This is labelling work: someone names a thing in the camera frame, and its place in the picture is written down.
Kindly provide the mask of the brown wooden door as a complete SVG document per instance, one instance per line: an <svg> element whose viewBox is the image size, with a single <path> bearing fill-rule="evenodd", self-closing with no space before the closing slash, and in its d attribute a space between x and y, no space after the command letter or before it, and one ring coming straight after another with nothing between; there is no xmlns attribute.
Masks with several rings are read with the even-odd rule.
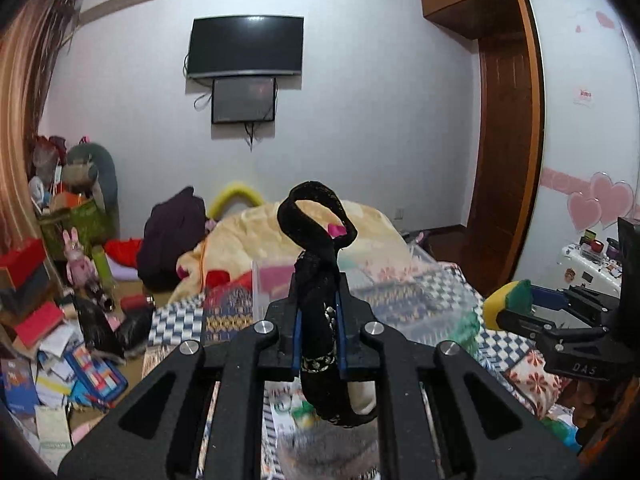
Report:
<svg viewBox="0 0 640 480"><path fill-rule="evenodd" d="M539 133L523 34L480 40L480 144L461 266L483 296L511 281L534 199Z"/></svg>

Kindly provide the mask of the dark purple clothing pile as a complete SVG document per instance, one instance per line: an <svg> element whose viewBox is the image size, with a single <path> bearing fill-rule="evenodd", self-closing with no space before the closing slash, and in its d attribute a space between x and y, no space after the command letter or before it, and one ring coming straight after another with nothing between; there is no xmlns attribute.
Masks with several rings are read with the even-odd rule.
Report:
<svg viewBox="0 0 640 480"><path fill-rule="evenodd" d="M178 259L204 237L205 203L187 186L156 204L146 220L137 253L138 278L151 292L170 292L180 283Z"/></svg>

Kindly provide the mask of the white wardrobe sliding door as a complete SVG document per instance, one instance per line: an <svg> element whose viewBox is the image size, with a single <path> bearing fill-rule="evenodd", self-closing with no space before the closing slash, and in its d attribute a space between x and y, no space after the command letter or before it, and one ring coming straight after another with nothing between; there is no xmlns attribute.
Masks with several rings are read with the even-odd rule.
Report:
<svg viewBox="0 0 640 480"><path fill-rule="evenodd" d="M542 284L585 231L617 235L639 209L639 51L608 0L525 0L537 35L544 128L517 278Z"/></svg>

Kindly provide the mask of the small wall monitor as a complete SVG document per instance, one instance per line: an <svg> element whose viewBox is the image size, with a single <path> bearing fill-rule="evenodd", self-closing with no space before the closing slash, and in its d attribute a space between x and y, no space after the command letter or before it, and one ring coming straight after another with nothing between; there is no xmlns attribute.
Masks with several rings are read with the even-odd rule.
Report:
<svg viewBox="0 0 640 480"><path fill-rule="evenodd" d="M258 124L276 116L277 79L226 77L212 85L212 124Z"/></svg>

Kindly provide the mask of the yellow curved pillow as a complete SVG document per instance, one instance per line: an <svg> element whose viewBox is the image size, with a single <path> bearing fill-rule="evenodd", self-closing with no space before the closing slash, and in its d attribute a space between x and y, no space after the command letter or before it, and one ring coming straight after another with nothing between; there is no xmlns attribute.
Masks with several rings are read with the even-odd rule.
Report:
<svg viewBox="0 0 640 480"><path fill-rule="evenodd" d="M258 207L265 203L262 196L247 184L234 181L224 187L224 189L213 199L207 208L207 218L209 220L219 220L228 208L235 203L243 203L249 207Z"/></svg>

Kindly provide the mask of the clear plastic storage box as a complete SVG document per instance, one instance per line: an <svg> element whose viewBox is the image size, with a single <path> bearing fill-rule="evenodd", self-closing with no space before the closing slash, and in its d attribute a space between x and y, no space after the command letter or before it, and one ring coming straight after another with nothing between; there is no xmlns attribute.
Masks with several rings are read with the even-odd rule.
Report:
<svg viewBox="0 0 640 480"><path fill-rule="evenodd" d="M469 354L477 352L477 299L453 266L433 260L416 245L398 263L343 257L340 266L352 296L370 304L378 320L407 339L428 346L452 340Z"/></svg>

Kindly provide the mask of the green bottle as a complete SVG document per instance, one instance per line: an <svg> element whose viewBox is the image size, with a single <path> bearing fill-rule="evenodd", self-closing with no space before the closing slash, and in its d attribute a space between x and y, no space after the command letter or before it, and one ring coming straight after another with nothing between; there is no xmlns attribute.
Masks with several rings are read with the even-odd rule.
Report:
<svg viewBox="0 0 640 480"><path fill-rule="evenodd" d="M92 248L91 255L94 266L96 267L96 273L99 275L102 287L105 289L112 289L115 285L115 281L103 247L100 245L94 246Z"/></svg>

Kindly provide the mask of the white small cabinet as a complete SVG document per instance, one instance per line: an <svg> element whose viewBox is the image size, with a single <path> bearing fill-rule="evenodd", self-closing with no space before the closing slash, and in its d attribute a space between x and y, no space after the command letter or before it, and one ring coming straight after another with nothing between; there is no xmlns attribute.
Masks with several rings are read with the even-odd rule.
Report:
<svg viewBox="0 0 640 480"><path fill-rule="evenodd" d="M569 244L560 250L556 259L560 287L583 287L618 297L622 289L622 266L596 254L590 248Z"/></svg>

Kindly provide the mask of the yellow green sponge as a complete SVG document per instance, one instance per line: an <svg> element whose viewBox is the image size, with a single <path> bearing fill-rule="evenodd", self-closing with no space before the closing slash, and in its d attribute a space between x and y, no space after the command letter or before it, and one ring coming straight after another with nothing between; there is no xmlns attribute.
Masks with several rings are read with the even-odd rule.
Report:
<svg viewBox="0 0 640 480"><path fill-rule="evenodd" d="M514 281L493 292L483 304L483 320L488 330L500 330L498 314L509 311L529 315L533 307L532 284L529 280Z"/></svg>

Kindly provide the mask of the blue pencil case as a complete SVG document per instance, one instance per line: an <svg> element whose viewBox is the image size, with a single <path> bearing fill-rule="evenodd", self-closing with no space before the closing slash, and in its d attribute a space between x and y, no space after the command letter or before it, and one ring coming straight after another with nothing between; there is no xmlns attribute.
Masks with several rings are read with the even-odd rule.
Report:
<svg viewBox="0 0 640 480"><path fill-rule="evenodd" d="M65 352L64 359L93 399L111 403L128 387L127 379L114 364L94 358L84 344Z"/></svg>

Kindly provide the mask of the pink rabbit plush toy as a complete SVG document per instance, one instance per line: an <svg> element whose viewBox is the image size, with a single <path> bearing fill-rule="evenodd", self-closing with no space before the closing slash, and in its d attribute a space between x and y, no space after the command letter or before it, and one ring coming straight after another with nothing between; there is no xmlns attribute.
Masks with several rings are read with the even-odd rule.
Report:
<svg viewBox="0 0 640 480"><path fill-rule="evenodd" d="M64 256L66 258L67 279L73 288L81 289L98 280L96 267L85 254L75 228L63 231Z"/></svg>

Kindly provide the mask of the grey wolf plush toy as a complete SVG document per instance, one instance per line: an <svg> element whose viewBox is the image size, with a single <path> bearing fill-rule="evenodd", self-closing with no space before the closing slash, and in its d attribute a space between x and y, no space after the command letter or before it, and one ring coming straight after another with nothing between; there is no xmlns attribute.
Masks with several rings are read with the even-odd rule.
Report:
<svg viewBox="0 0 640 480"><path fill-rule="evenodd" d="M117 208L117 178L114 160L101 144L73 146L66 154L62 182L73 192L88 192L109 214Z"/></svg>

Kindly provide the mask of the black wall television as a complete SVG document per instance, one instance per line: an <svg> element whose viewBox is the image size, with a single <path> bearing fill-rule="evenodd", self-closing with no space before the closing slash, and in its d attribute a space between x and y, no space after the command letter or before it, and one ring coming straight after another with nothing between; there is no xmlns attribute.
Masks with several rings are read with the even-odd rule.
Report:
<svg viewBox="0 0 640 480"><path fill-rule="evenodd" d="M186 76L296 76L303 69L304 20L229 15L193 21Z"/></svg>

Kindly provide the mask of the green storage box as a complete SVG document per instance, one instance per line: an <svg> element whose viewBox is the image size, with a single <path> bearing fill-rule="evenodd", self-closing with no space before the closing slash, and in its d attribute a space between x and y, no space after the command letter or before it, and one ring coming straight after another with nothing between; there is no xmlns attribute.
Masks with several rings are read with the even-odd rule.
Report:
<svg viewBox="0 0 640 480"><path fill-rule="evenodd" d="M73 208L60 209L38 218L44 246L52 260L63 261L63 232L76 229L78 240L87 256L92 248L103 245L116 234L116 212L103 211L94 200Z"/></svg>

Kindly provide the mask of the orange striped curtain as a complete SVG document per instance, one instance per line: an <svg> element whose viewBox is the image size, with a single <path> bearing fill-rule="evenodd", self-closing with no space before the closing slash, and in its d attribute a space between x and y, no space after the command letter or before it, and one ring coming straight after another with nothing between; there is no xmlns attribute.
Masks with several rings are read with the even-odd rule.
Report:
<svg viewBox="0 0 640 480"><path fill-rule="evenodd" d="M38 237L28 189L38 128L76 0L27 0L1 34L1 251Z"/></svg>

